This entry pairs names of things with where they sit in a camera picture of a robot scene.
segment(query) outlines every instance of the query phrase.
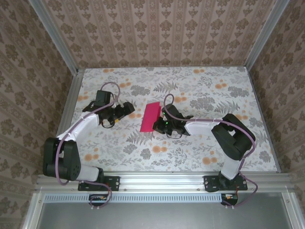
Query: aluminum frame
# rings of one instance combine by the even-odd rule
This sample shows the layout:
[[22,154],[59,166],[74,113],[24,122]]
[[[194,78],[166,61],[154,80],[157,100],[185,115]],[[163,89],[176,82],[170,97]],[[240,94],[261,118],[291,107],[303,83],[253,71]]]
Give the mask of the aluminum frame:
[[57,50],[60,52],[72,75],[75,76],[79,66],[71,54],[70,47],[65,43],[61,37],[61,32],[56,28],[55,23],[52,21],[51,15],[48,13],[48,9],[43,3],[44,1],[29,0],[29,2],[37,13],[44,28],[52,38],[53,43],[55,44]]
[[[58,133],[66,130],[70,124],[74,113],[84,70],[79,70],[78,74],[73,78],[72,86],[68,94],[64,112],[62,115]],[[256,101],[257,96],[252,84]],[[280,168],[275,158],[278,171]],[[130,194],[148,194],[148,193],[207,193],[203,185],[203,176],[217,175],[217,172],[105,172],[106,176],[120,176],[120,190],[116,193]],[[275,172],[244,172],[244,175],[256,182],[259,186],[258,192],[278,192],[282,193],[285,201],[286,210],[288,212],[293,229],[305,228],[304,218],[301,209],[296,200],[293,191],[293,185],[290,182],[289,175]],[[32,201],[28,210],[28,214],[23,225],[24,229],[35,229],[38,225],[41,214],[43,200],[47,193],[77,193],[78,182],[69,182],[66,186],[61,186],[57,180],[51,177],[39,176],[37,185],[34,190]],[[254,185],[248,182],[248,190],[240,192],[253,192]],[[85,192],[85,193],[102,193],[102,192]]]
[[286,6],[288,5],[289,0],[278,0],[275,2],[261,32],[259,33],[244,65],[247,69],[251,69],[259,56],[259,53],[262,51],[264,45],[266,44],[268,38],[270,37],[273,29],[275,28],[278,20],[282,16]]
[[[116,193],[207,193],[204,189],[203,176],[215,176],[217,172],[104,172],[105,176],[120,176],[120,190]],[[293,191],[289,175],[273,172],[244,172],[244,175],[256,182],[258,192]],[[71,181],[65,186],[58,184],[52,177],[39,176],[35,192],[39,193],[74,193],[78,192],[79,182]],[[247,182],[248,190],[255,186]]]
[[[48,193],[44,203],[88,203],[90,193]],[[221,193],[113,193],[110,203],[221,203]]]

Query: metal rail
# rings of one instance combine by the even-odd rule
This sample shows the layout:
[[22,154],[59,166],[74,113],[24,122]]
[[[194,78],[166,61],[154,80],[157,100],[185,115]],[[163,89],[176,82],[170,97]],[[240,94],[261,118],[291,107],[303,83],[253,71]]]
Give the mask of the metal rail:
[[[217,172],[105,172],[106,176],[120,176],[120,190],[116,193],[207,193],[203,185],[203,176],[217,175]],[[245,176],[256,182],[258,192],[287,192],[293,190],[288,174],[245,172]],[[255,188],[248,184],[247,191]],[[69,182],[65,186],[51,177],[39,176],[35,192],[40,193],[74,193],[78,192],[78,182]]]

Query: floral wallpaper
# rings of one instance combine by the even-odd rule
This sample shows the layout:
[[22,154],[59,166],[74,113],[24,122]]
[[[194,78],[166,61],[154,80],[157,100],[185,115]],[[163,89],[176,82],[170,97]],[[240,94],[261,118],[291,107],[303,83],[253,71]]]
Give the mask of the floral wallpaper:
[[[172,138],[140,132],[145,107],[168,93],[184,115],[223,118],[236,115],[255,135],[257,148],[246,159],[244,171],[277,171],[257,101],[245,67],[146,67],[86,69],[75,106],[73,123],[95,99],[104,82],[117,82],[120,104],[131,102],[135,111],[114,127],[101,125],[79,145],[82,163],[104,171],[220,171],[224,152],[211,131]],[[117,94],[113,86],[104,88]]]
[[243,65],[275,0],[43,0],[79,68]]
[[0,1],[0,228],[22,225],[72,76],[27,0]]
[[250,70],[271,139],[305,213],[305,1],[292,0]]

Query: cable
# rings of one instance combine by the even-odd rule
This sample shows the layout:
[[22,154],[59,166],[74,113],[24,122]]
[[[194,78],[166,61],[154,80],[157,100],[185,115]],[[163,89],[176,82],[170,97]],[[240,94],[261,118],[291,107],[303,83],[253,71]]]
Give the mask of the cable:
[[94,111],[92,111],[92,112],[86,114],[82,119],[80,119],[78,122],[76,122],[75,124],[73,124],[73,126],[71,127],[71,129],[66,133],[66,135],[60,140],[60,142],[59,142],[59,144],[58,144],[57,151],[56,151],[56,156],[55,156],[55,176],[56,176],[56,179],[57,179],[58,183],[61,184],[61,185],[66,185],[66,184],[68,184],[68,182],[69,182],[69,181],[67,180],[65,183],[63,183],[63,182],[61,181],[60,177],[59,177],[59,171],[58,171],[59,154],[60,154],[60,151],[61,151],[61,146],[62,146],[63,142],[65,141],[65,139],[66,139],[68,136],[70,136],[70,134],[72,133],[72,131],[73,131],[73,130],[74,130],[83,120],[85,120],[87,117],[89,117],[90,115],[92,115],[92,114],[96,113],[97,111],[100,111],[100,110],[102,110],[102,109],[104,109],[104,108],[106,108],[106,107],[108,107],[108,106],[112,106],[112,105],[113,105],[115,102],[117,102],[118,99],[119,99],[119,96],[120,96],[120,93],[121,93],[120,86],[119,86],[117,83],[115,83],[115,82],[107,82],[107,83],[104,83],[104,84],[101,86],[101,89],[102,89],[105,85],[107,85],[107,84],[114,84],[114,85],[116,85],[116,86],[118,87],[119,92],[118,92],[118,95],[115,97],[115,99],[114,99],[112,102],[110,102],[109,104],[107,104],[107,105],[105,105],[105,106],[102,106],[102,107],[100,107],[100,108],[98,108],[98,109],[96,109],[96,110],[94,110]]
[[168,136],[168,133],[166,133],[166,136],[167,136],[168,138],[171,138],[171,139],[180,139],[180,138],[182,137],[182,135],[180,135],[179,137],[169,137],[169,136]]
[[[233,124],[233,123],[230,123],[230,122],[227,122],[227,121],[224,121],[224,120],[221,120],[221,119],[203,119],[203,118],[184,119],[184,118],[177,118],[177,117],[173,116],[171,113],[169,113],[169,111],[168,111],[167,108],[166,108],[166,99],[167,99],[168,96],[171,96],[171,97],[173,98],[171,104],[173,104],[173,102],[174,102],[174,98],[175,98],[174,95],[173,95],[173,94],[167,94],[167,95],[165,96],[165,98],[164,98],[164,101],[163,101],[163,107],[164,107],[165,111],[167,112],[167,114],[168,114],[170,117],[172,117],[173,119],[176,119],[176,120],[179,120],[179,121],[186,121],[186,122],[198,122],[198,121],[199,121],[199,122],[219,122],[219,123],[224,123],[224,124],[226,124],[226,125],[230,125],[230,126],[236,128],[236,129],[240,130],[241,132],[243,132],[243,133],[250,139],[250,141],[251,141],[251,143],[252,143],[252,149],[250,150],[250,152],[249,152],[248,154],[246,154],[246,155],[243,156],[242,161],[241,161],[241,163],[240,163],[240,165],[239,165],[239,167],[238,167],[238,172],[239,172],[239,174],[240,174],[245,180],[247,180],[247,181],[251,182],[252,184],[254,184],[256,188],[255,188],[255,190],[253,191],[253,193],[251,193],[251,195],[250,195],[246,200],[244,200],[243,202],[241,202],[241,203],[239,203],[239,204],[236,204],[236,205],[234,206],[234,208],[235,208],[235,207],[238,207],[238,206],[241,206],[242,204],[248,202],[249,199],[251,199],[251,198],[253,197],[253,195],[257,192],[257,190],[258,190],[258,185],[257,185],[254,181],[252,181],[252,180],[246,178],[246,177],[242,174],[241,168],[242,168],[243,165],[244,165],[244,160],[245,160],[248,156],[250,156],[250,155],[255,151],[256,145],[255,145],[254,139],[253,139],[244,129],[240,128],[239,126],[237,126],[237,125],[235,125],[235,124]],[[233,206],[232,206],[231,204],[229,204],[228,202],[224,201],[224,203],[228,204],[229,206],[231,206],[231,207],[233,208]]]
[[111,126],[109,126],[109,127],[105,127],[104,124],[103,124],[103,122],[101,123],[101,125],[102,125],[102,127],[104,127],[105,129],[110,129],[110,128],[113,128],[113,127],[114,127],[114,124],[111,125]]
[[105,207],[105,206],[109,203],[109,201],[110,201],[111,198],[112,198],[112,190],[111,190],[111,188],[110,188],[108,185],[103,184],[103,183],[95,183],[95,182],[91,182],[91,181],[87,181],[87,180],[81,181],[81,182],[85,182],[85,183],[91,184],[91,185],[100,185],[100,186],[104,186],[105,188],[108,189],[108,192],[110,193],[110,195],[108,195],[108,199],[103,203],[103,205],[98,206],[98,207],[95,207],[95,206],[92,204],[92,200],[93,200],[94,198],[97,198],[98,196],[92,197],[92,198],[90,199],[90,202],[89,202],[89,204],[90,204],[90,206],[91,206],[91,209],[94,209],[94,207],[95,207],[96,209],[100,209],[100,208]]

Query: wall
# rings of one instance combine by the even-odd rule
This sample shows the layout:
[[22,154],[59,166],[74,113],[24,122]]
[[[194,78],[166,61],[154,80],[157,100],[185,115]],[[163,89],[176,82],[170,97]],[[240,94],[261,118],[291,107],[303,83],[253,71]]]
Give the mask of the wall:
[[305,212],[305,1],[291,0],[250,70],[278,160]]
[[27,0],[0,1],[0,228],[26,215],[71,74]]
[[243,65],[275,0],[44,0],[80,68]]

